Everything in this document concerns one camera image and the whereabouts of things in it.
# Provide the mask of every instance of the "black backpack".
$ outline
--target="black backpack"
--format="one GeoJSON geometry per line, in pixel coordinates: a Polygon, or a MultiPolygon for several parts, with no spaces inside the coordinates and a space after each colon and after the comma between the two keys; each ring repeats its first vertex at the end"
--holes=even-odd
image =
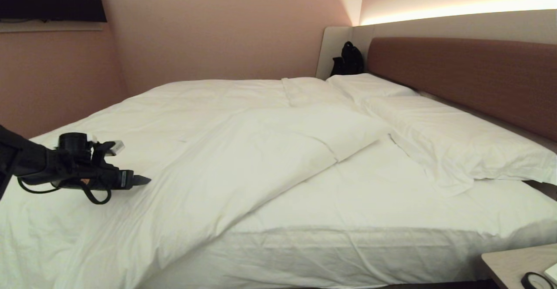
{"type": "Polygon", "coordinates": [[[364,57],[350,41],[344,44],[342,57],[335,57],[333,61],[335,65],[332,67],[331,76],[356,75],[364,72],[364,57]]]}

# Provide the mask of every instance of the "camera lens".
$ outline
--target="camera lens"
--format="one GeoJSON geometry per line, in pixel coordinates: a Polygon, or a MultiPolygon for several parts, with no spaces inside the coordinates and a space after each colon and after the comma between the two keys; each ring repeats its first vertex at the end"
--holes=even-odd
{"type": "Polygon", "coordinates": [[[87,141],[87,134],[70,132],[60,135],[58,149],[70,152],[77,162],[89,163],[91,160],[91,148],[87,141]]]}

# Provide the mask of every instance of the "cable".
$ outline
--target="cable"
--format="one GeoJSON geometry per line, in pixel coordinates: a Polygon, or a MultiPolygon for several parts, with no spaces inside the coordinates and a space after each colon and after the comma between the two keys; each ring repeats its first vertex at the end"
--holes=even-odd
{"type": "Polygon", "coordinates": [[[55,192],[55,191],[60,190],[60,188],[54,188],[54,189],[52,189],[52,190],[46,190],[46,191],[34,191],[34,190],[31,190],[30,188],[26,187],[26,186],[23,184],[23,182],[21,181],[21,179],[18,178],[18,179],[17,179],[17,182],[19,182],[20,187],[21,187],[23,190],[25,190],[25,191],[27,191],[27,192],[30,192],[30,193],[34,193],[34,194],[44,194],[44,193],[50,193],[50,192],[55,192]]]}

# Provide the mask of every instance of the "white duvet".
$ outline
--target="white duvet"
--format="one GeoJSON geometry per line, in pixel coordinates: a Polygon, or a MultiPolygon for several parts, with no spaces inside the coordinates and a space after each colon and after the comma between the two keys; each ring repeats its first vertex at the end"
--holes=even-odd
{"type": "MultiPolygon", "coordinates": [[[[110,115],[99,116],[106,123],[110,115]]],[[[91,122],[95,116],[74,127],[91,122]]],[[[72,190],[30,195],[12,181],[0,202],[0,285],[134,288],[389,131],[344,107],[236,109],[220,112],[195,137],[181,138],[188,142],[173,142],[174,150],[155,166],[136,170],[150,184],[116,192],[104,206],[72,190]]],[[[57,135],[42,140],[48,144],[57,135]]],[[[127,152],[141,166],[145,153],[127,152]]]]}

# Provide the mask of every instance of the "brown headboard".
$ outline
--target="brown headboard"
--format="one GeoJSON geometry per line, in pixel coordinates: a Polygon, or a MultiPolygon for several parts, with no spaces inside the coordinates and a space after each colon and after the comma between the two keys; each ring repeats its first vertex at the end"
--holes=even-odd
{"type": "Polygon", "coordinates": [[[368,69],[557,141],[557,45],[378,37],[368,69]]]}

